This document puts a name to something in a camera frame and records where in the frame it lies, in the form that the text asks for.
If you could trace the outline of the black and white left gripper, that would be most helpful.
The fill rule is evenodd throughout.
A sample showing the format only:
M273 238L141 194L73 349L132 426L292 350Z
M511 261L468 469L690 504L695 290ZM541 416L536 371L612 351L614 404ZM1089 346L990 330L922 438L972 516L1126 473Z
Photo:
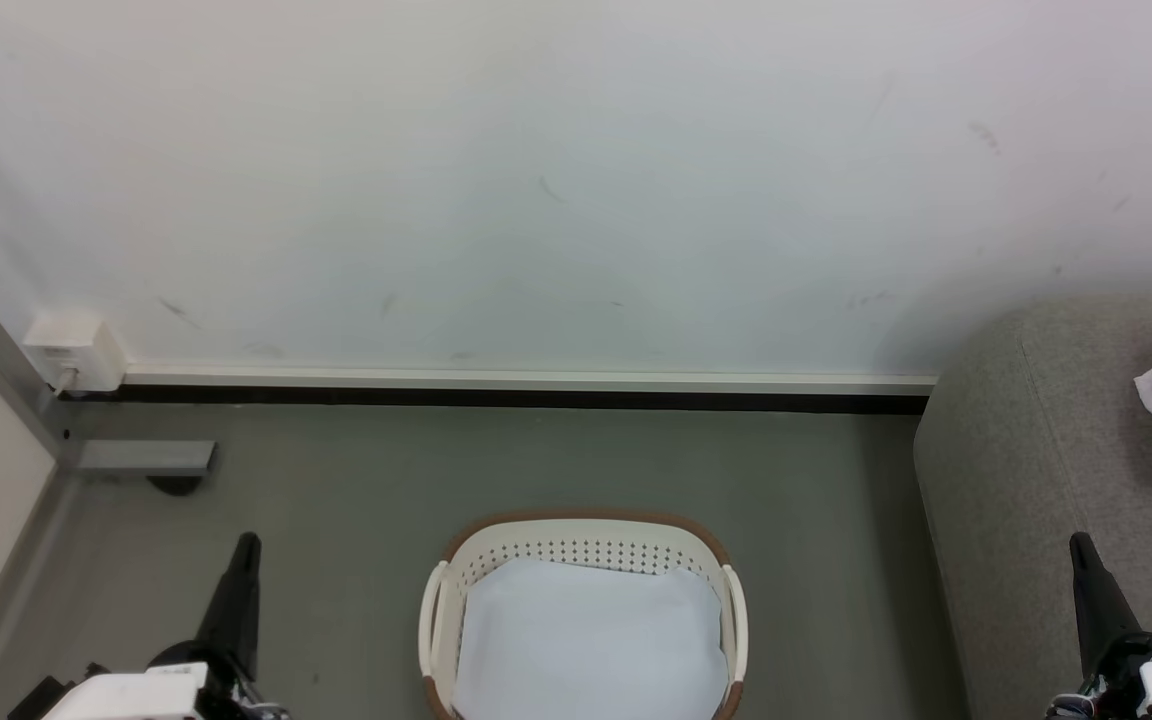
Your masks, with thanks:
M88 665L81 682L41 683L41 719L257 719L262 539L238 536L196 641L141 673Z

